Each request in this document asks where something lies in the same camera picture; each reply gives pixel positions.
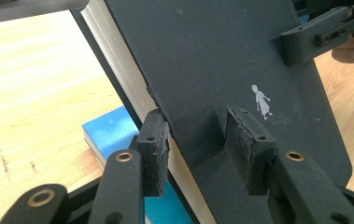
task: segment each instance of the white sticker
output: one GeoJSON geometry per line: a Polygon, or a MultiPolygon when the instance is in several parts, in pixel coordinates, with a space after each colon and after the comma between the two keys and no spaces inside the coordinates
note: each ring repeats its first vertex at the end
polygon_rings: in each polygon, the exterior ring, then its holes
{"type": "Polygon", "coordinates": [[[263,92],[259,91],[256,85],[252,85],[252,90],[255,93],[257,110],[262,113],[264,120],[271,120],[273,124],[287,124],[290,122],[289,118],[270,112],[270,105],[267,104],[267,102],[271,102],[270,98],[266,97],[263,92]]]}

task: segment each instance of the clamp jaw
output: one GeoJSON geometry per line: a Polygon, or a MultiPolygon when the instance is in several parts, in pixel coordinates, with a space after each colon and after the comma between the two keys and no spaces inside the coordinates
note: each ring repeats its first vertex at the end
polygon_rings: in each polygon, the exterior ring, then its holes
{"type": "Polygon", "coordinates": [[[354,192],[338,188],[319,165],[276,139],[239,107],[227,110],[225,149],[249,195],[268,195],[274,223],[354,223],[354,192]]]}
{"type": "Polygon", "coordinates": [[[70,193],[59,184],[30,189],[8,209],[8,223],[145,223],[144,197],[164,195],[168,123],[148,113],[128,149],[109,156],[102,177],[70,193]]]}
{"type": "Polygon", "coordinates": [[[352,15],[347,7],[336,7],[314,20],[281,34],[286,65],[304,63],[342,45],[354,37],[354,5],[352,15]]]}

